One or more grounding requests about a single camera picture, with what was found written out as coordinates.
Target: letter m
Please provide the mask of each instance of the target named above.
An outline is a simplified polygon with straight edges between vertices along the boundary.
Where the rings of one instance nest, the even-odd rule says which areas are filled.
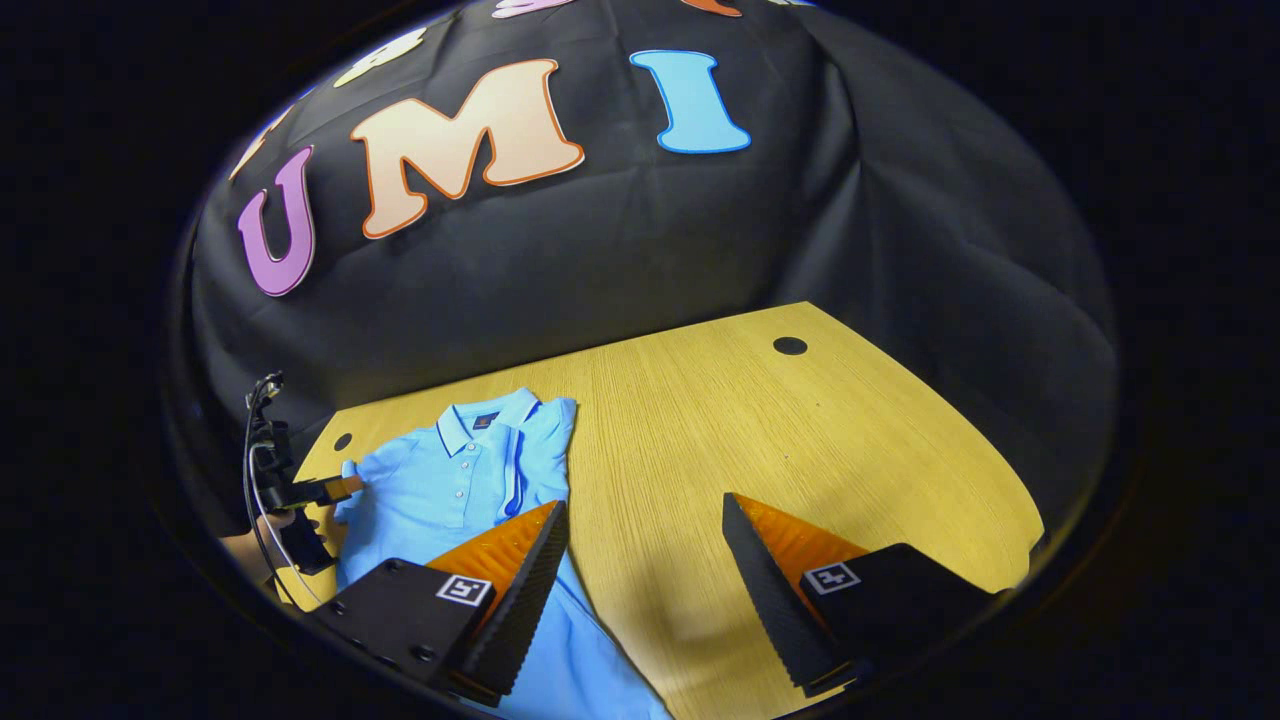
[[[489,184],[507,186],[563,173],[585,152],[561,131],[547,77],[556,60],[526,60],[485,73],[449,118],[420,100],[402,100],[374,113],[351,131],[369,158],[365,237],[387,237],[426,213],[426,196],[411,192],[412,165],[451,200],[467,191],[480,142],[489,136]]]

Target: cable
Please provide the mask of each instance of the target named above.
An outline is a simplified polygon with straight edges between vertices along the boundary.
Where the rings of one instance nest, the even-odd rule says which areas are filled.
[[[241,459],[241,479],[244,488],[244,512],[248,515],[248,524],[253,528],[253,537],[257,538],[257,548],[262,552],[268,569],[271,570],[271,578],[275,579],[275,583],[284,591],[284,596],[289,598],[289,602],[292,602],[298,610],[302,610],[298,601],[293,600],[293,593],[289,592],[288,585],[280,580],[280,575],[275,571],[275,564],[271,562],[271,553],[266,551],[266,543],[262,542],[262,530],[257,527],[257,520],[253,518],[253,502],[250,500],[250,468],[253,464],[251,457],[252,451],[250,450],[250,439],[253,434],[253,411],[257,410],[257,404],[261,400],[260,396],[264,389],[269,387],[270,378],[273,378],[273,375],[268,375],[266,378],[257,380],[257,384],[253,386],[253,392],[251,392],[244,401],[244,404],[248,405],[248,420],[244,423],[244,456]]]
[[[253,471],[253,451],[257,450],[259,447],[271,447],[271,446],[269,443],[260,442],[248,448],[250,451],[248,478],[253,486],[253,498],[257,501],[257,510],[265,518],[266,509],[262,507],[262,496],[260,496],[257,492],[257,473]],[[311,600],[316,601],[316,606],[324,605],[324,602],[321,602],[320,598],[316,596],[315,591],[311,589],[311,585],[308,585],[307,582],[302,579],[302,573],[298,573],[297,564],[293,561],[293,557],[289,556],[289,551],[284,550],[284,543],[280,542],[280,536],[275,533],[275,528],[271,527],[270,521],[266,523],[266,532],[271,534],[271,539],[275,542],[275,547],[279,548],[280,555],[284,556],[284,560],[289,562],[289,570],[293,570],[293,574],[298,578],[298,582],[302,584],[302,587],[306,588],[307,594],[311,596]]]

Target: blue letter i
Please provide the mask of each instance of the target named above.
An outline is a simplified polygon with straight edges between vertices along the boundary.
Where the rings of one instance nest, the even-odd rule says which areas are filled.
[[[751,143],[751,136],[728,119],[719,88],[712,79],[716,58],[690,50],[641,50],[631,64],[653,73],[667,105],[667,129],[658,145],[672,152],[731,152]]]

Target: wrinkled fabric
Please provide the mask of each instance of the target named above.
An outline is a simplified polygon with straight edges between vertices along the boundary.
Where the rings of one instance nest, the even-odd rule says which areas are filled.
[[[576,404],[511,395],[451,405],[430,428],[396,438],[343,477],[365,482],[334,510],[348,527],[338,591],[392,557],[425,565],[553,500],[568,500],[566,454]],[[595,619],[566,553],[529,653],[497,712],[511,720],[669,717]]]
[[[197,225],[195,345],[230,416],[259,377],[284,370],[273,410],[301,456],[342,407],[808,300],[973,423],[1046,528],[1068,518],[1106,457],[1119,377],[1106,283],[1071,200],[1012,128],[901,49],[819,8],[736,6],[742,17],[575,0],[494,18],[477,3],[357,81],[319,82],[234,181],[212,187]],[[655,49],[716,59],[749,146],[659,143],[662,92],[628,60]],[[369,240],[353,128],[408,99],[453,117],[481,76],[541,58],[557,63],[548,94],[582,163],[499,187],[484,181],[483,141],[465,195],[408,170],[425,214]],[[282,110],[264,111],[264,126]],[[257,129],[228,149],[228,173]],[[269,297],[237,219],[255,193],[275,192],[265,237],[287,250],[274,178],[307,146],[315,258],[296,290]],[[234,479],[215,491],[236,512]]]

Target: purple letter u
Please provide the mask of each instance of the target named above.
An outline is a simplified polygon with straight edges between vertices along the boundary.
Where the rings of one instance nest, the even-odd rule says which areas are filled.
[[[262,205],[266,191],[261,190],[241,211],[237,227],[244,240],[244,256],[253,282],[262,292],[279,297],[298,287],[311,269],[316,250],[316,228],[311,220],[311,201],[307,197],[305,170],[314,146],[303,147],[275,174],[275,184],[284,191],[284,217],[289,220],[289,251],[275,258],[266,246],[262,229]]]

